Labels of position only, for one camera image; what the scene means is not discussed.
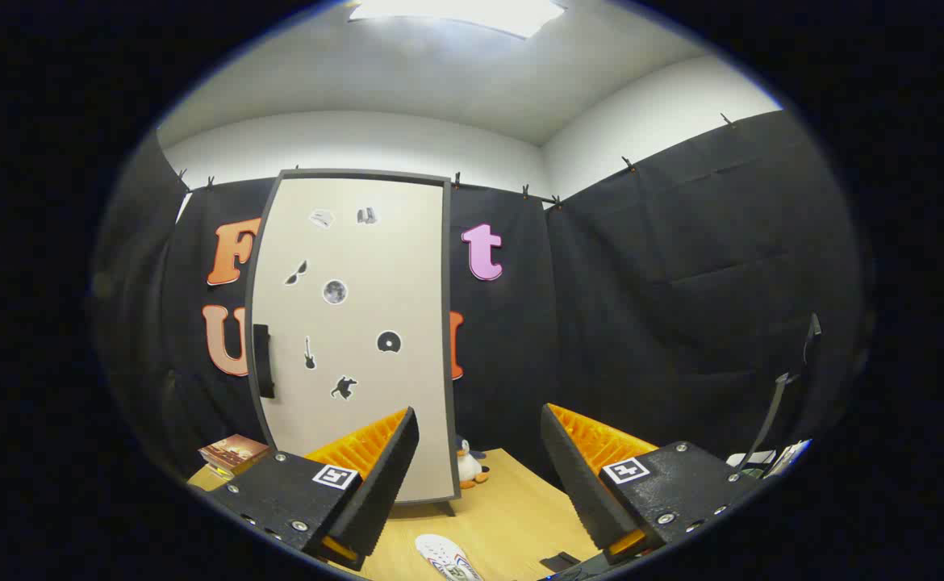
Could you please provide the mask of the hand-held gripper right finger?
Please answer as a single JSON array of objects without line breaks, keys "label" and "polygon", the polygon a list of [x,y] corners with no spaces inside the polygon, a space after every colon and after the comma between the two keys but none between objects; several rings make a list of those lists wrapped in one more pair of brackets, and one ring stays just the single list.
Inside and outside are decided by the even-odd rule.
[{"label": "hand-held gripper right finger", "polygon": [[698,536],[762,483],[692,442],[656,446],[553,403],[540,409],[540,437],[587,536],[611,565]]}]

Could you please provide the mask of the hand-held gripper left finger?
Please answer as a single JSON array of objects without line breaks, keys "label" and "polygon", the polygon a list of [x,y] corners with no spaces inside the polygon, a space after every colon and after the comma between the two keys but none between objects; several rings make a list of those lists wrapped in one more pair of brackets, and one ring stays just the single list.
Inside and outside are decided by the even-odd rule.
[{"label": "hand-held gripper left finger", "polygon": [[241,525],[321,562],[359,571],[374,552],[420,431],[410,406],[305,456],[272,451],[207,493]]}]

